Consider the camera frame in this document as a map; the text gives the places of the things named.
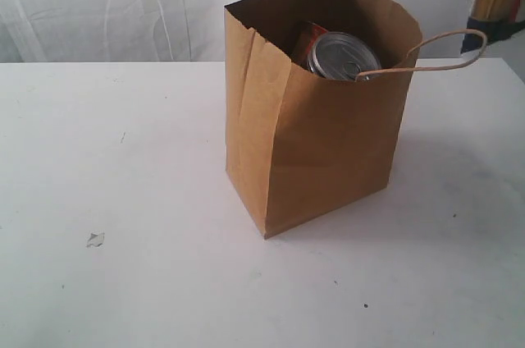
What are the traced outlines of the brown paper bag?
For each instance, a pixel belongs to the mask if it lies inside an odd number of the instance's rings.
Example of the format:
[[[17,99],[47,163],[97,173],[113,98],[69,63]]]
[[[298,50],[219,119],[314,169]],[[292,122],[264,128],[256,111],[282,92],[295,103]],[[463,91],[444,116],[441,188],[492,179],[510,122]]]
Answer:
[[[240,0],[224,8],[226,171],[264,238],[387,187],[418,53],[395,0]],[[349,79],[292,54],[299,25],[350,34],[377,69]]]

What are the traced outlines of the silver pull-tab tin can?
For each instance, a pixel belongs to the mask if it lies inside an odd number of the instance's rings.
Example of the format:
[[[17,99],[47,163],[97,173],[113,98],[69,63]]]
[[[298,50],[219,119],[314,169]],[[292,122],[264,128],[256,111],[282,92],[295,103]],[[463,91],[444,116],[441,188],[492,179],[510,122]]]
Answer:
[[[381,62],[361,39],[342,32],[326,32],[310,48],[306,67],[329,80],[356,80],[361,72],[380,70]]]

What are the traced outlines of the brown coffee pouch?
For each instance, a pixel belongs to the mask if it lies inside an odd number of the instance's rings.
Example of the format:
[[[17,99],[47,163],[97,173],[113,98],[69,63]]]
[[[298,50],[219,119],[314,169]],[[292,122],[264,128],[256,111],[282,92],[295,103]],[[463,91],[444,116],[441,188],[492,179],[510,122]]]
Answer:
[[[299,66],[306,66],[308,55],[316,42],[328,29],[311,21],[299,21],[294,29],[294,44],[291,60]]]

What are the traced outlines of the small clear plastic scrap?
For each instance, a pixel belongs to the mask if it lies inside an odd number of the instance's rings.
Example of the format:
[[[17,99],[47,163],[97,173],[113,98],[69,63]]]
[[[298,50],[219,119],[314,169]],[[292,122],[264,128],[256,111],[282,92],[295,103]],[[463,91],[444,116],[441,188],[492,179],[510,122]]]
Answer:
[[[98,234],[91,233],[89,239],[86,242],[87,248],[98,248],[103,245],[105,240],[105,233],[101,232]]]

